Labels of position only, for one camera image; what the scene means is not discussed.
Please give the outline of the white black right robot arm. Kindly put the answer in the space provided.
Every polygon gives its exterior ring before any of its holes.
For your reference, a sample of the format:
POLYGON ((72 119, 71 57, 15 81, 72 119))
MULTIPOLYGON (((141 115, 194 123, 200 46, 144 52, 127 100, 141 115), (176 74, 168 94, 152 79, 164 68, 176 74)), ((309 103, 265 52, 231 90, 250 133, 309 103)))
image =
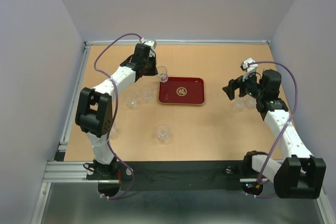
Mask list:
POLYGON ((281 74, 265 70, 260 79, 256 72, 231 79, 223 91, 230 100, 249 95, 256 100, 256 109, 272 131, 275 143, 283 156, 282 163, 271 159, 271 153, 250 151, 244 156, 241 170, 248 177, 257 176, 273 183, 279 198, 317 199, 320 196, 326 163, 314 157, 305 147, 294 125, 285 102, 279 98, 281 74))

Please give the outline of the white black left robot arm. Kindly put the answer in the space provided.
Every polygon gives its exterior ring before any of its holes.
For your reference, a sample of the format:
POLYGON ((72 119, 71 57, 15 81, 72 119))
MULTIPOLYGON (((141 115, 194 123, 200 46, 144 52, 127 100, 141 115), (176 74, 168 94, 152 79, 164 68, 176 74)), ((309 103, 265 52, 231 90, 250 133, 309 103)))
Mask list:
POLYGON ((94 158, 86 164, 88 179, 111 179, 117 172, 117 158, 109 148, 109 133, 115 122, 119 94, 143 76, 156 76, 156 41, 143 40, 107 79, 79 94, 75 123, 88 137, 94 158))

